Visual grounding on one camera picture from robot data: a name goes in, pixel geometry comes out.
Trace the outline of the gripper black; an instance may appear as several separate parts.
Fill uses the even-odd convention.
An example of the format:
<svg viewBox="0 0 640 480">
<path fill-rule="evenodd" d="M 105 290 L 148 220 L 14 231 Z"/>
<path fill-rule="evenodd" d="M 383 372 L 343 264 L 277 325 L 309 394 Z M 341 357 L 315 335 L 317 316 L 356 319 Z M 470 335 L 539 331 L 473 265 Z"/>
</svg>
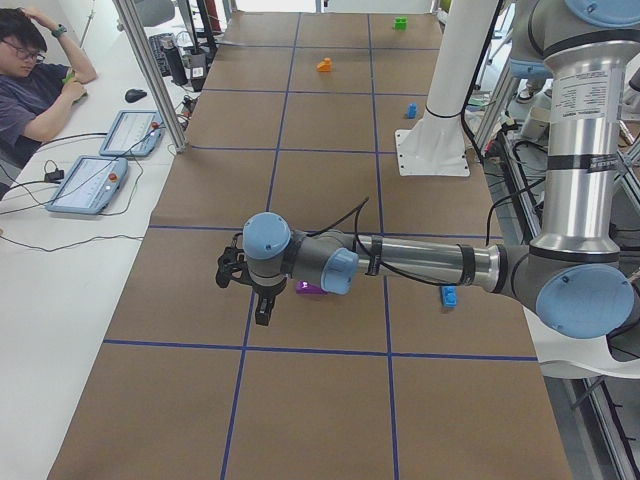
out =
<svg viewBox="0 0 640 480">
<path fill-rule="evenodd" d="M 278 274 L 273 277 L 262 277 L 254 272 L 249 273 L 253 291 L 259 295 L 254 312 L 257 325 L 268 326 L 270 324 L 274 308 L 274 298 L 286 287 L 287 277 Z"/>
</svg>

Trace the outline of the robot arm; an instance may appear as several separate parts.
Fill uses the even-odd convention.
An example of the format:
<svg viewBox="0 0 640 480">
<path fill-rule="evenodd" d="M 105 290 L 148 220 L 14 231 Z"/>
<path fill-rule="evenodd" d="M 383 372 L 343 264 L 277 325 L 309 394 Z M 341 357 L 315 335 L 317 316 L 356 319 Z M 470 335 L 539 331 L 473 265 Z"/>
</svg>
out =
<svg viewBox="0 0 640 480">
<path fill-rule="evenodd" d="M 305 233 L 274 213 L 250 218 L 235 243 L 234 280 L 258 297 L 267 324 L 289 279 L 345 294 L 357 272 L 393 273 L 434 286 L 474 285 L 508 296 L 556 332 L 606 335 L 639 296 L 619 270 L 609 218 L 624 69 L 639 50 L 635 1 L 521 1 L 512 68 L 543 63 L 554 78 L 542 228 L 528 245 L 475 248 Z"/>
</svg>

